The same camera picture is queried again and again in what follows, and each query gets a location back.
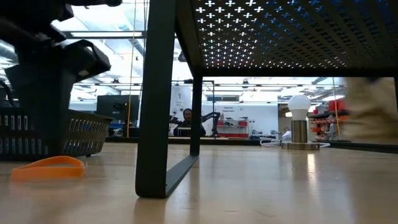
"white wall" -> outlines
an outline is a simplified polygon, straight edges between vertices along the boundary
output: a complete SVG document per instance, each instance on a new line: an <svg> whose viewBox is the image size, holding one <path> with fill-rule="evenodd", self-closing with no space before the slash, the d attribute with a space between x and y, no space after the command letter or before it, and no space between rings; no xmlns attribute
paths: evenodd
<svg viewBox="0 0 398 224"><path fill-rule="evenodd" d="M213 105L206 103L202 105L202 115L213 111ZM254 120L250 123L251 130L262 131L263 134L270 134L271 130L278 130L278 106L276 104L250 104L250 103L216 103L215 111L224 113L225 118L238 119L247 116ZM211 134L212 119L203 124L206 134Z"/></svg>
<svg viewBox="0 0 398 224"><path fill-rule="evenodd" d="M192 107L192 87L190 86L173 86L170 99L170 114L176 112L176 118L183 120L183 111Z"/></svg>

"white globe bulb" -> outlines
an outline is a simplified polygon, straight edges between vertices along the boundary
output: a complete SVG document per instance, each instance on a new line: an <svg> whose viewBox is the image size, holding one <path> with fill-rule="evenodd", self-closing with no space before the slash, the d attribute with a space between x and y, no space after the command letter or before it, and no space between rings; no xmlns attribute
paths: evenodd
<svg viewBox="0 0 398 224"><path fill-rule="evenodd" d="M308 110L311 107L311 101L304 95L296 95L291 97L287 106L292 112L294 121L305 121Z"/></svg>

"fluorescent light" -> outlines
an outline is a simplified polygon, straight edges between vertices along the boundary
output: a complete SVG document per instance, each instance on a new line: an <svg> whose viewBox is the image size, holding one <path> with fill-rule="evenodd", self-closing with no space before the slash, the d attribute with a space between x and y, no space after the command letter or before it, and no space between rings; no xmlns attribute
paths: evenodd
<svg viewBox="0 0 398 224"><path fill-rule="evenodd" d="M142 37L142 32L70 32L74 37Z"/></svg>

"perforated metal shelf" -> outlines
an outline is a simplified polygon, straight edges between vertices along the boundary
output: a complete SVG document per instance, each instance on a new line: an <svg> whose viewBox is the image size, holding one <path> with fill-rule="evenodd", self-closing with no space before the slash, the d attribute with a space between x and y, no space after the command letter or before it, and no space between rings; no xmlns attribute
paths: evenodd
<svg viewBox="0 0 398 224"><path fill-rule="evenodd" d="M396 0L191 4L204 69L378 69L398 64Z"/></svg>

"computer monitor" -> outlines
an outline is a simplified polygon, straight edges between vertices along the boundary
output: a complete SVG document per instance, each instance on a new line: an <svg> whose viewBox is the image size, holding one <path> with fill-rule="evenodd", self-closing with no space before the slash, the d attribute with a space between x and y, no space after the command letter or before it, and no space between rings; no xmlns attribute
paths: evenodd
<svg viewBox="0 0 398 224"><path fill-rule="evenodd" d="M131 95L130 121L138 120L138 95ZM129 95L104 95L97 97L96 114L109 116L115 120L127 121L129 113Z"/></svg>

